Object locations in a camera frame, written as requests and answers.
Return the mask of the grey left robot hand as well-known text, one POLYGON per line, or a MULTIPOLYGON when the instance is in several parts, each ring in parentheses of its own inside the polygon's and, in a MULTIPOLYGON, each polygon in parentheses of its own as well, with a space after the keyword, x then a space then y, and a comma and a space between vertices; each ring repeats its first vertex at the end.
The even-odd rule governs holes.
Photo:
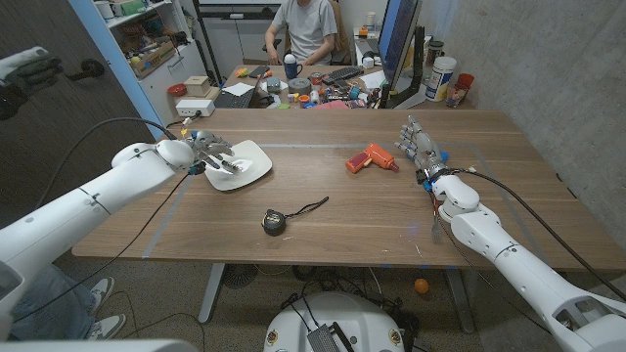
POLYGON ((195 159, 190 167, 189 175, 199 175, 207 168, 231 173, 239 173, 242 169, 233 162, 226 160, 223 154, 233 156, 232 145, 209 131, 192 131, 185 142, 192 148, 195 159))

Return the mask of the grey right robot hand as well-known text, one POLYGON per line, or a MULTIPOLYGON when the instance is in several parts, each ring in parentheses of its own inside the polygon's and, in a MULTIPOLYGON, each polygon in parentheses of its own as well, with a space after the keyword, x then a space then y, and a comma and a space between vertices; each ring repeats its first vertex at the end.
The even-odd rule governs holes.
POLYGON ((408 124, 402 126, 399 141, 394 145, 417 165, 419 184, 432 183, 446 173, 447 166, 441 150, 411 115, 408 116, 408 124))

